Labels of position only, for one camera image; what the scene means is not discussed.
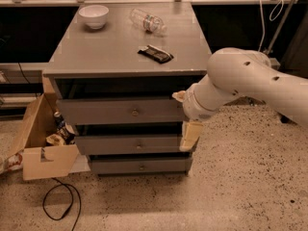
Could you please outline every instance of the cardboard box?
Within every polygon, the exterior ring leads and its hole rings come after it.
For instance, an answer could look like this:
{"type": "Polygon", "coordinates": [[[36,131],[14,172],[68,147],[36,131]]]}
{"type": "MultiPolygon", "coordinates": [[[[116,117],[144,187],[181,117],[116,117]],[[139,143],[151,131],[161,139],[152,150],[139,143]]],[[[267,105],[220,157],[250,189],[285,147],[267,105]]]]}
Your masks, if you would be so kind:
{"type": "Polygon", "coordinates": [[[30,103],[7,158],[23,151],[23,179],[64,177],[70,172],[89,171],[88,161],[75,144],[45,146],[46,137],[56,132],[53,117],[57,110],[45,94],[30,103]]]}

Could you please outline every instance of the drawer handle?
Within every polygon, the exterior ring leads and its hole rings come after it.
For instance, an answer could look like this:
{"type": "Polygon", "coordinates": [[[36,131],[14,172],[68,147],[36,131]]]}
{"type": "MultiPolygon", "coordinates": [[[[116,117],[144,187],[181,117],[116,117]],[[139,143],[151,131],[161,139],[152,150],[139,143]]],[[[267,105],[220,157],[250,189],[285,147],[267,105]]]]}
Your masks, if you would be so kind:
{"type": "Polygon", "coordinates": [[[137,109],[134,109],[132,112],[132,116],[138,116],[139,115],[139,111],[137,109]]]}

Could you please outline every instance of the bowl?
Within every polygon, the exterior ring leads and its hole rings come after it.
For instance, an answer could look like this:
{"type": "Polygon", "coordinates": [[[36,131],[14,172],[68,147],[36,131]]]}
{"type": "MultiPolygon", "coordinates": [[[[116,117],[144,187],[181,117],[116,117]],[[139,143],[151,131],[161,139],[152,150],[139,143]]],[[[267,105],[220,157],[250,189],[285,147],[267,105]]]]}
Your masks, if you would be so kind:
{"type": "Polygon", "coordinates": [[[79,10],[84,23],[92,29],[102,28],[107,21],[109,9],[102,5],[89,5],[79,10]]]}

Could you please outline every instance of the terrazzo floor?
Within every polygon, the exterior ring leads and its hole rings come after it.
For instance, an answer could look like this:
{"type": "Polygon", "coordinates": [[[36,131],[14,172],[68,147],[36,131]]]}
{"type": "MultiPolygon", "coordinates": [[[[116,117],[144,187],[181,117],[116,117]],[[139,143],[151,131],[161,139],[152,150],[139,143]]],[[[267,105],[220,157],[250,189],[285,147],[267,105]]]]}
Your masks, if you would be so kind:
{"type": "MultiPolygon", "coordinates": [[[[0,121],[0,152],[20,120],[0,121]]],[[[205,122],[185,175],[61,178],[82,197],[75,230],[308,230],[308,133],[282,124],[265,105],[224,106],[205,122]]],[[[22,172],[0,175],[0,229],[71,230],[77,201],[61,221],[42,210],[51,179],[25,182],[22,172]]],[[[70,196],[55,191],[46,207],[59,215],[70,196]]]]}

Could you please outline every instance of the gray cabinet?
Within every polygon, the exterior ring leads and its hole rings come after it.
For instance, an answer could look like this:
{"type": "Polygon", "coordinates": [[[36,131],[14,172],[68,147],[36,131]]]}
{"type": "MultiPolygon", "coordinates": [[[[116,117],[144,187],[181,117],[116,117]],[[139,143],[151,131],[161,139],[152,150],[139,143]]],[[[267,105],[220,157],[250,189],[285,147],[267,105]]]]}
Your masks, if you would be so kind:
{"type": "Polygon", "coordinates": [[[140,6],[108,5],[106,28],[94,32],[76,14],[44,70],[80,153],[97,174],[187,172],[192,166],[196,146],[179,150],[185,115],[171,96],[206,74],[211,52],[189,3],[142,5],[166,16],[170,31],[163,38],[130,24],[129,12],[140,6]],[[175,58],[158,64],[137,54],[147,44],[175,58]]]}

